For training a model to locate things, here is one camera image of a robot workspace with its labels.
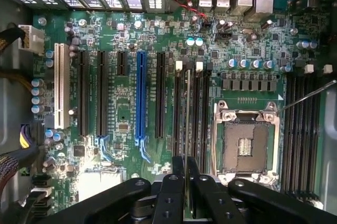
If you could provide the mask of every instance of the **black pcie slot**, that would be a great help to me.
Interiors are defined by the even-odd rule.
[[[202,108],[201,108],[201,136],[200,136],[200,172],[206,173],[206,150],[207,150],[207,131],[209,120],[209,98],[210,98],[210,76],[211,71],[205,71],[203,77],[203,90],[202,90]]]
[[[79,136],[89,134],[89,54],[81,51],[77,67],[77,128]]]
[[[165,117],[165,52],[157,53],[157,74],[156,74],[156,125],[155,137],[164,137],[164,117]]]
[[[97,121],[96,135],[107,135],[108,108],[108,56],[105,52],[97,52]]]
[[[199,129],[199,99],[200,99],[201,73],[194,72],[193,77],[193,104],[192,104],[192,142],[191,156],[196,158]]]
[[[173,108],[173,154],[179,155],[180,115],[181,115],[181,81],[183,72],[176,72],[174,78],[174,108]]]

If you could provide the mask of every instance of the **blue pcie slot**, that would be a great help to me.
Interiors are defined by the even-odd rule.
[[[146,75],[147,54],[145,51],[139,51],[137,52],[135,145],[140,147],[142,158],[150,162],[145,149]]]

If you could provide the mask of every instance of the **capacitor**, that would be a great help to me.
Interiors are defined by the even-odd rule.
[[[32,113],[39,114],[39,113],[44,112],[44,106],[43,105],[34,105],[34,106],[32,106],[31,110],[32,110]]]
[[[269,26],[271,26],[273,24],[273,21],[271,20],[267,20],[266,22],[264,22],[262,25],[261,25],[261,29],[264,30],[264,29],[267,29]]]
[[[71,108],[71,109],[68,111],[68,114],[69,114],[69,115],[75,115],[76,113],[77,113],[77,107]]]
[[[42,96],[32,97],[32,104],[43,104],[44,98]]]
[[[290,66],[290,65],[280,67],[280,71],[283,72],[283,73],[291,72],[291,70],[292,70],[292,69],[291,69],[291,66]]]
[[[47,50],[44,54],[48,59],[54,58],[54,51],[53,50]]]
[[[264,63],[263,63],[263,67],[266,69],[266,70],[271,70],[272,68],[273,68],[273,66],[274,66],[274,63],[273,63],[273,61],[265,61]]]
[[[135,21],[134,26],[135,26],[136,29],[140,29],[140,28],[142,28],[143,24],[142,24],[141,21],[137,20],[137,21]]]
[[[44,89],[41,87],[32,88],[31,90],[31,94],[33,96],[40,96],[40,95],[43,95],[43,93],[44,93]]]
[[[225,20],[219,20],[219,22],[216,24],[216,29],[220,30],[221,28],[223,28],[224,24],[225,24]]]
[[[194,15],[191,17],[190,24],[195,25],[197,21],[198,21],[198,17]]]
[[[45,62],[47,67],[53,67],[54,66],[54,61],[51,59],[47,59]]]
[[[308,49],[309,47],[309,42],[308,41],[298,41],[296,43],[296,47],[300,50],[302,49]]]
[[[53,169],[55,169],[55,165],[54,165],[54,164],[49,165],[48,167],[43,167],[43,168],[42,168],[42,172],[43,172],[43,173],[47,173],[47,172],[52,171]]]
[[[55,145],[56,150],[63,150],[63,143],[59,142]]]
[[[297,28],[291,28],[290,29],[290,34],[292,36],[296,36],[299,33],[299,30]]]
[[[54,163],[55,163],[55,158],[49,157],[47,160],[45,160],[45,161],[42,163],[42,166],[47,168],[48,166],[50,166],[50,165],[52,165],[52,164],[54,164]]]
[[[229,67],[229,68],[234,68],[234,67],[236,67],[236,60],[235,59],[230,59],[230,60],[228,60],[227,61],[227,66]]]
[[[55,129],[47,129],[46,132],[44,133],[46,137],[51,138],[53,135],[56,133]]]
[[[238,63],[238,66],[241,69],[244,69],[245,67],[247,67],[247,60],[246,59],[240,60],[239,63]]]
[[[74,30],[73,29],[71,29],[70,27],[65,27],[64,28],[64,31],[65,31],[65,33],[66,34],[68,34],[70,37],[72,37],[72,36],[74,36],[75,35],[75,32],[74,32]]]
[[[234,23],[229,21],[229,22],[227,22],[226,24],[224,24],[223,29],[224,29],[224,30],[228,30],[228,29],[231,28],[233,25],[234,25]]]
[[[188,38],[186,40],[186,45],[187,46],[193,46],[194,45],[194,39],[193,38]]]
[[[202,38],[197,38],[195,40],[195,45],[196,46],[202,46],[204,44],[204,41],[202,40]]]
[[[318,47],[317,41],[311,41],[311,42],[309,43],[309,49],[315,50],[317,47]]]
[[[247,42],[252,42],[252,41],[255,41],[256,39],[257,39],[257,36],[255,33],[248,35],[246,38]]]
[[[64,132],[57,132],[53,135],[53,140],[57,142],[63,140],[64,137],[65,137]]]
[[[44,84],[44,81],[40,78],[35,78],[31,81],[33,87],[41,87]]]
[[[70,45],[69,50],[72,52],[78,52],[78,46]]]
[[[254,60],[251,62],[251,68],[256,70],[260,67],[260,61],[259,60]]]

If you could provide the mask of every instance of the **white pci slot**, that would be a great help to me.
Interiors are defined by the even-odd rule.
[[[70,58],[66,44],[55,43],[54,85],[55,129],[65,129],[70,126]]]

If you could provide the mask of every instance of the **green circuit board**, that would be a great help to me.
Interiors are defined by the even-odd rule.
[[[214,104],[225,100],[230,109],[264,110],[269,101],[275,102],[278,108],[284,106],[286,78],[280,67],[284,62],[293,66],[297,59],[315,60],[322,54],[321,50],[312,53],[303,52],[296,48],[300,40],[319,40],[320,33],[326,31],[329,24],[328,13],[319,12],[293,17],[286,10],[286,0],[275,0],[275,14],[270,16],[273,25],[266,30],[261,29],[261,23],[246,23],[242,16],[227,14],[209,15],[214,23],[218,19],[233,21],[232,38],[229,41],[215,41],[216,33],[213,26],[208,31],[200,32],[199,26],[190,25],[191,14],[178,10],[173,14],[132,14],[111,12],[81,12],[54,11],[35,12],[34,26],[44,30],[46,34],[45,49],[53,50],[55,43],[66,43],[65,26],[71,23],[76,35],[80,38],[80,49],[90,54],[90,98],[89,98],[89,131],[86,139],[78,138],[76,118],[71,118],[71,127],[63,130],[66,137],[64,148],[58,150],[51,146],[47,155],[54,157],[56,166],[50,171],[54,186],[54,211],[60,211],[93,194],[107,189],[131,177],[142,177],[153,181],[157,174],[169,173],[172,157],[172,130],[174,108],[174,72],[175,61],[184,60],[194,62],[200,60],[204,64],[212,62],[213,71],[209,88],[209,114],[207,117],[207,166],[210,158],[211,121]],[[38,19],[47,20],[45,26],[38,23]],[[86,20],[85,26],[79,25],[79,20]],[[142,26],[135,28],[135,21],[141,21]],[[290,29],[296,27],[299,34],[292,36]],[[257,40],[247,42],[244,29],[253,29]],[[201,38],[201,46],[188,47],[188,38]],[[102,155],[99,140],[96,137],[96,108],[97,108],[97,51],[105,51],[108,56],[108,160]],[[116,52],[126,51],[128,54],[128,76],[116,74]],[[147,53],[147,81],[146,81],[146,153],[150,162],[142,158],[139,147],[135,146],[135,102],[136,102],[136,52]],[[165,77],[165,123],[164,137],[156,139],[155,104],[156,104],[156,53],[166,53]],[[228,61],[246,59],[248,63],[260,60],[262,63],[273,61],[273,69],[258,70],[230,69]],[[46,78],[46,58],[36,56],[34,60],[34,77]],[[71,107],[77,106],[77,70],[73,59],[70,74]],[[224,90],[224,75],[228,81],[242,79],[256,81],[273,81],[273,91],[240,91]],[[50,109],[44,114],[35,116],[37,120],[44,120],[53,114],[53,88],[45,92],[45,106]],[[280,170],[283,139],[283,121],[280,124],[280,148],[277,170]],[[119,124],[127,124],[127,132],[118,130]],[[222,172],[223,134],[218,126],[216,144],[216,166]],[[273,162],[274,135],[268,135],[267,167]],[[78,152],[78,146],[84,146],[85,151]]]

